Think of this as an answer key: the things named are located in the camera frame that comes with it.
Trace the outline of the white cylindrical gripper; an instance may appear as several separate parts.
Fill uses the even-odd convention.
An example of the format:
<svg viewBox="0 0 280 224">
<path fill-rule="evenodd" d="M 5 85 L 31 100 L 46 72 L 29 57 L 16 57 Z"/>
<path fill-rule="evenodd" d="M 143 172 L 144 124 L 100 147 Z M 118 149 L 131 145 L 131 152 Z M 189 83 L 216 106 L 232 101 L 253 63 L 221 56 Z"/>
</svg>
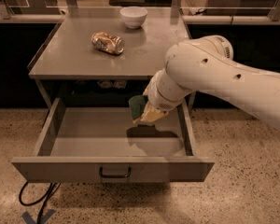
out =
<svg viewBox="0 0 280 224">
<path fill-rule="evenodd" d="M 163 111 L 173 110 L 191 93 L 193 93 L 192 89 L 179 86 L 164 69 L 158 71 L 144 91 L 144 95 L 148 98 L 144 112 L 141 118 L 133 123 L 152 123 L 165 118 L 168 113 Z"/>
</svg>

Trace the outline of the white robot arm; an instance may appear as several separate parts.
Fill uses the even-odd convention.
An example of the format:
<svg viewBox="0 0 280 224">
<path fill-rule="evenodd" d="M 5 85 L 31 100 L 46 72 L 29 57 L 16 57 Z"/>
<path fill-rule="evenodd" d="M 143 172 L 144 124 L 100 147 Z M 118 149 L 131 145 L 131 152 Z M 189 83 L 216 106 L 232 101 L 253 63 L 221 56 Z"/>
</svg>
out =
<svg viewBox="0 0 280 224">
<path fill-rule="evenodd" d="M 141 95 L 129 100 L 133 122 L 154 122 L 196 91 L 213 95 L 280 130 L 280 73 L 233 60 L 232 45 L 221 35 L 171 46 L 164 67 Z"/>
</svg>

